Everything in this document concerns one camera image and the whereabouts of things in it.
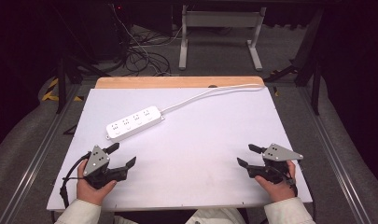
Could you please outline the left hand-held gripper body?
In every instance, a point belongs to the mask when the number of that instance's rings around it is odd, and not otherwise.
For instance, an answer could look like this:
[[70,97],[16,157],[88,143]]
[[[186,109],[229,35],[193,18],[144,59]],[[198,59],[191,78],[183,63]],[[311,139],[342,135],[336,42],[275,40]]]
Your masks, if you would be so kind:
[[95,146],[90,154],[84,169],[84,179],[95,189],[100,189],[108,182],[116,180],[118,182],[127,178],[128,171],[122,167],[109,169],[110,154],[105,154],[103,149]]

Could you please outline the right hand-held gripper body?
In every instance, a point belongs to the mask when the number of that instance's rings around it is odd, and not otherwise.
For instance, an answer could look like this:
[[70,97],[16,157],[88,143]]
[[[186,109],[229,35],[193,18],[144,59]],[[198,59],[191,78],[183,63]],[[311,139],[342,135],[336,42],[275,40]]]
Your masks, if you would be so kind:
[[302,154],[277,144],[271,144],[266,148],[267,150],[260,154],[264,161],[263,166],[248,164],[246,170],[249,177],[254,178],[259,175],[273,184],[286,181],[289,185],[294,185],[295,181],[290,176],[287,161],[300,161],[303,159]]

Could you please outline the person's right hand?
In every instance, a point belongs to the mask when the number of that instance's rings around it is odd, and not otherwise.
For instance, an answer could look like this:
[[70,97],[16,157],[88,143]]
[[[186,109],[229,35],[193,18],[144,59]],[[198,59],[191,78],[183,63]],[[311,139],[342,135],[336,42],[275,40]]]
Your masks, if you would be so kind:
[[266,190],[273,203],[296,197],[294,188],[291,187],[286,181],[273,184],[259,175],[255,177],[255,180]]

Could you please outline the person's left hand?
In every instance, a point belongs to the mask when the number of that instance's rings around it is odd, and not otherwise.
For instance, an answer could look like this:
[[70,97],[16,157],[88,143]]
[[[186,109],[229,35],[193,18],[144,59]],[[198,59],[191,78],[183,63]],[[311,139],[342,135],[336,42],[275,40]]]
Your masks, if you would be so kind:
[[81,201],[101,206],[105,197],[117,185],[117,181],[112,180],[100,189],[93,188],[84,179],[84,169],[86,167],[87,161],[87,159],[82,161],[77,168],[77,198]]

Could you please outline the white power strip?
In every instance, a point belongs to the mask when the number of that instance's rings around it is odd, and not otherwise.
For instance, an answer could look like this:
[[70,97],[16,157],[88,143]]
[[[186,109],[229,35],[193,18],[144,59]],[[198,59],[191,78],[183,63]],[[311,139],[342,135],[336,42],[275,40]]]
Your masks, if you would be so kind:
[[163,119],[164,116],[161,111],[156,106],[150,106],[108,124],[106,126],[106,139],[113,143],[120,142],[159,124]]

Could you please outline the white board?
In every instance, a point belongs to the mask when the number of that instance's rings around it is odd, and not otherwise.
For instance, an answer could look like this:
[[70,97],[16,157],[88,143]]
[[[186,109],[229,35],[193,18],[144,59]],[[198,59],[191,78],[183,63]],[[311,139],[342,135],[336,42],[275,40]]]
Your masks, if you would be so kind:
[[164,119],[121,141],[111,167],[136,157],[126,180],[106,196],[106,211],[249,207],[268,203],[264,189],[238,164],[261,165],[248,144],[289,147],[266,89],[93,89],[60,176],[93,147],[109,147],[106,126],[149,106]]

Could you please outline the black tripod stand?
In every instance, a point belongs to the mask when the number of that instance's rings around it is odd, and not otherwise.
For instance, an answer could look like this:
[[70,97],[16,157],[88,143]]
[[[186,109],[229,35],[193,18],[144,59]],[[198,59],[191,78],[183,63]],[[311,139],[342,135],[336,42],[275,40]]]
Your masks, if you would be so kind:
[[73,84],[80,84],[83,80],[79,67],[83,67],[90,74],[96,75],[98,77],[107,77],[107,73],[101,71],[100,69],[84,62],[76,56],[65,54],[58,61],[57,64],[57,78],[58,78],[58,109],[57,114],[63,111],[67,103],[67,92],[66,92],[66,80],[69,79]]

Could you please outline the yellow black floor tape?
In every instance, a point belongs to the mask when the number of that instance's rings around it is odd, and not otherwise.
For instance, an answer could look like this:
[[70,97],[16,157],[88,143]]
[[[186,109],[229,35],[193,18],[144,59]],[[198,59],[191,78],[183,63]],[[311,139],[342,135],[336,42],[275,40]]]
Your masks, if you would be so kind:
[[[51,100],[51,101],[58,101],[59,97],[53,94],[54,89],[58,84],[59,79],[55,77],[49,84],[48,89],[46,90],[45,94],[42,97],[43,101]],[[76,96],[74,98],[75,102],[83,102],[85,99],[84,96]]]

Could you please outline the black metal stand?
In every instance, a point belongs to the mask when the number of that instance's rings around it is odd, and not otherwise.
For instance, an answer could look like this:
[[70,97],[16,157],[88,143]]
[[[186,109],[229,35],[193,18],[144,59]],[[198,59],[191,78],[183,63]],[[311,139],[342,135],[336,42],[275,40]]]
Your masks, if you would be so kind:
[[304,87],[312,80],[311,108],[316,115],[319,115],[318,98],[320,91],[321,66],[315,56],[314,42],[317,30],[322,20],[324,9],[319,8],[311,19],[301,45],[291,65],[281,71],[274,71],[265,82],[274,82],[277,79],[297,71],[294,83],[297,87]]

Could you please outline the wooden table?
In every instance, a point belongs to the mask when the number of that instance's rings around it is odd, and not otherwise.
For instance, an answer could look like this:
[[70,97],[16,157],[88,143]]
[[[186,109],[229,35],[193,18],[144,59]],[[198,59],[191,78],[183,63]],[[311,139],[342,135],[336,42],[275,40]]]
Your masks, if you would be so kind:
[[264,85],[261,77],[101,77],[96,89],[207,88],[242,84]]

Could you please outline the aluminium floor rail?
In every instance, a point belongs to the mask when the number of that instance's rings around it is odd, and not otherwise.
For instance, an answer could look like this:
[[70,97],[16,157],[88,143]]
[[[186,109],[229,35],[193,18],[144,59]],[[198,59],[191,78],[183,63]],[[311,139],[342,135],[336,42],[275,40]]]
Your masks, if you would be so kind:
[[52,181],[59,169],[58,165],[53,161],[47,162],[46,158],[52,150],[57,151],[57,160],[63,156],[63,148],[57,145],[56,138],[60,135],[62,124],[67,121],[68,109],[80,88],[79,84],[67,88],[67,102],[62,109],[58,108],[57,102],[41,103],[20,121],[2,144],[0,197],[6,206],[1,210],[0,224],[13,224],[37,181],[46,184],[37,193],[39,200],[36,202],[40,210],[45,209]]
[[357,224],[372,224],[371,218],[369,217],[364,204],[359,199],[352,179],[343,166],[342,161],[329,138],[328,132],[324,126],[322,119],[315,113],[315,110],[312,108],[311,98],[308,90],[302,87],[298,87],[298,92],[300,94],[300,97],[304,101],[304,104],[310,114],[311,120],[315,125],[315,129],[320,136],[323,150],[328,157],[330,166],[334,174],[336,175],[338,183],[343,191],[343,195],[349,204],[349,207],[355,217]]

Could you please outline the grey metal desk frame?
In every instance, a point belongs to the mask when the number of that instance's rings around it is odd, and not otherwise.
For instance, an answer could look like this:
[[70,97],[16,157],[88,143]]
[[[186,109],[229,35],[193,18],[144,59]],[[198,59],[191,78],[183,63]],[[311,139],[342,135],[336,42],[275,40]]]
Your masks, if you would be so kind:
[[188,57],[188,27],[231,27],[231,28],[253,28],[252,38],[246,41],[252,62],[257,71],[263,69],[257,42],[263,20],[266,15],[266,7],[261,7],[254,12],[232,12],[232,11],[198,11],[189,10],[188,5],[182,6],[182,27],[181,44],[178,68],[185,70]]

